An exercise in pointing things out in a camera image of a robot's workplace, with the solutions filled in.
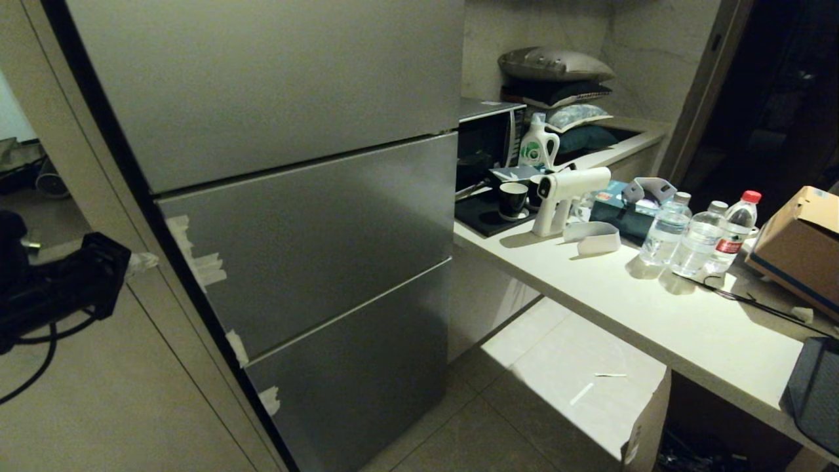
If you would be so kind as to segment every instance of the laundry detergent bottle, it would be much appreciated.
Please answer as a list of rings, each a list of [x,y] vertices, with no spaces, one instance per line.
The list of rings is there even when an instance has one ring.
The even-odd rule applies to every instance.
[[[553,143],[550,152],[548,143]],[[545,114],[534,113],[530,117],[530,129],[522,138],[519,165],[544,165],[548,170],[555,170],[554,158],[559,150],[560,137],[545,131]]]

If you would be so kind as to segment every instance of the refrigerator drawer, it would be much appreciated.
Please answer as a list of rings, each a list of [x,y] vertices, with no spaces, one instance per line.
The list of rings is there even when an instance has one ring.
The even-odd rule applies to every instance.
[[[456,147],[446,134],[158,205],[253,359],[451,255]]]
[[[350,472],[445,390],[451,263],[247,367],[300,470]]]
[[[457,127],[463,0],[68,0],[159,194]]]

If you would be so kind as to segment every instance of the red bottle cap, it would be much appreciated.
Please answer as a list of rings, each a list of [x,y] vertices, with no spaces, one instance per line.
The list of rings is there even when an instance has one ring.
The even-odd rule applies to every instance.
[[[740,198],[749,203],[757,203],[760,202],[760,197],[762,196],[759,191],[746,190]]]

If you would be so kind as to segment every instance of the microwave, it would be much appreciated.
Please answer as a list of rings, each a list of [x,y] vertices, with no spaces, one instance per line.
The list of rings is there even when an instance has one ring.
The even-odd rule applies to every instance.
[[[526,107],[522,103],[461,98],[456,190],[482,182],[489,169],[519,162]]]

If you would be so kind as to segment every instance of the white bottle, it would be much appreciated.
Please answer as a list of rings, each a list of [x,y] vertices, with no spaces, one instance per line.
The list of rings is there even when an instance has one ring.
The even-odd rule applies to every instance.
[[[752,232],[754,224],[758,221],[758,202],[760,192],[746,190],[740,197],[740,202],[735,203],[726,212],[726,231],[717,243],[717,249],[711,255],[711,260],[706,264],[706,269],[712,274],[722,274],[732,266],[737,258],[743,241]]]
[[[690,223],[690,209],[687,207],[690,193],[677,192],[665,203],[649,226],[647,238],[638,256],[645,264],[667,265],[679,245],[682,233]]]
[[[697,214],[687,225],[679,246],[670,260],[670,270],[677,275],[692,277],[699,273],[711,258],[717,242],[722,237],[728,205],[714,201],[708,211]]]
[[[548,143],[553,149],[548,152]],[[530,129],[522,137],[519,151],[519,165],[537,166],[544,164],[548,170],[556,170],[554,158],[560,150],[560,137],[545,131],[545,114],[534,113],[530,117]]]

